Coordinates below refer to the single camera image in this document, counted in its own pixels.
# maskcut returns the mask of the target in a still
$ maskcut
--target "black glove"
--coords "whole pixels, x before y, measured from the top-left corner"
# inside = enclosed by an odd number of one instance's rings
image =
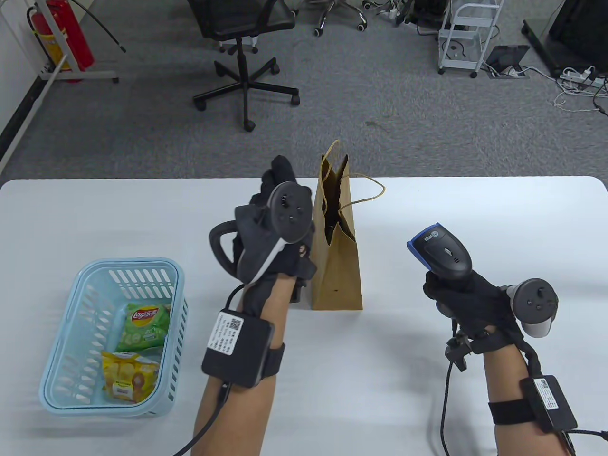
[[[487,326],[496,326],[511,339],[523,337],[506,291],[475,271],[461,282],[443,280],[427,272],[423,291],[451,310],[463,332],[473,340],[486,337]]]
[[[251,197],[249,204],[255,204],[260,210],[266,206],[274,188],[283,182],[296,182],[294,170],[287,158],[277,156],[271,164],[271,169],[262,176],[260,192]],[[274,258],[264,275],[286,274],[290,277],[311,279],[316,271],[310,261],[310,250],[313,246],[314,224],[302,241],[287,244]],[[232,243],[234,261],[237,262],[243,253],[243,242],[237,234]]]

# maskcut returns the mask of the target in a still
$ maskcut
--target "white table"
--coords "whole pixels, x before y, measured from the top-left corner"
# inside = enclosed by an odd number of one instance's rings
[[[424,268],[406,240],[441,221],[475,268],[503,285],[543,277],[560,296],[551,334],[531,342],[556,375],[581,428],[606,429],[608,226],[593,178],[391,178],[381,199],[355,206],[362,313],[289,315],[287,351],[264,442],[266,456],[431,456],[450,324],[421,292]],[[315,187],[315,179],[302,179]],[[353,197],[375,185],[354,179]],[[13,181],[0,192],[0,454],[157,455],[192,435],[206,379],[209,331],[236,285],[207,234],[230,219],[256,179]],[[190,304],[174,409],[163,418],[57,418],[38,383],[76,273],[103,257],[163,256],[185,270]],[[480,357],[454,372],[447,439],[453,456],[494,456]],[[605,454],[577,437],[579,455]]]

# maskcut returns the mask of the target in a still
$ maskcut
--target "green chip bag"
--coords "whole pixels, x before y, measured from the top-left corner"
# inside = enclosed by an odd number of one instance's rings
[[[169,331],[169,313],[163,305],[133,304],[126,307],[125,329],[116,352],[162,347]]]

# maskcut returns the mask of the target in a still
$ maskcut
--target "gray carpet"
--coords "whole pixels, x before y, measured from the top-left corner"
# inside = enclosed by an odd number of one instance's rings
[[[524,18],[548,18],[559,0],[507,1],[493,44],[526,44]],[[95,0],[93,11],[128,49],[122,54],[97,24],[83,28],[99,68],[121,82],[56,84],[9,162],[0,183],[28,178],[221,178],[259,176],[276,154],[301,176],[342,139],[353,168],[373,176],[589,174],[608,182],[608,119],[552,106],[551,81],[491,81],[485,73],[437,74],[437,44],[409,27],[368,14],[361,33],[336,10],[321,38],[319,11],[305,7],[297,27],[262,35],[256,69],[276,56],[277,76],[263,81],[300,88],[302,104],[253,92],[253,133],[241,126],[242,97],[194,94],[219,87],[212,61],[236,67],[201,38],[186,0]],[[533,50],[525,64],[540,66]],[[568,100],[590,107],[587,98]]]

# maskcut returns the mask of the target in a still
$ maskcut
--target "paper bag handle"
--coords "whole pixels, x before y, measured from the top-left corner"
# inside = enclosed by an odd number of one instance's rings
[[[359,204],[360,202],[365,202],[365,201],[373,201],[375,199],[380,198],[382,195],[384,195],[384,192],[386,192],[386,187],[384,185],[382,185],[380,182],[378,182],[376,179],[371,178],[369,176],[366,176],[365,174],[361,174],[361,173],[350,173],[347,174],[346,176],[342,176],[342,179],[344,178],[349,178],[351,176],[359,176],[365,179],[369,179],[372,182],[375,182],[376,184],[380,185],[380,187],[382,187],[382,191],[380,193],[378,193],[376,196],[372,196],[371,198],[363,198],[363,199],[358,199],[357,201],[353,201],[353,202],[349,202],[348,204],[345,204],[344,206],[342,206],[338,211],[341,211],[342,209],[348,207],[348,206],[353,206],[355,204]]]
[[[331,151],[334,150],[334,146],[339,143],[340,143],[339,139],[336,139],[333,143],[331,143],[330,148],[327,149],[327,152],[323,154],[323,157],[321,158],[321,163],[323,163],[325,160],[327,160],[327,157],[330,156]],[[333,166],[332,166],[332,164],[330,164],[329,168],[327,169],[327,174],[325,176],[321,175],[321,187],[323,187],[323,184],[325,183],[327,178],[330,176],[330,171],[332,169],[333,169]],[[323,211],[323,215],[326,215],[329,204],[327,203],[327,198],[325,197],[325,192],[321,192],[321,194],[323,196],[323,206],[321,206],[321,210]]]

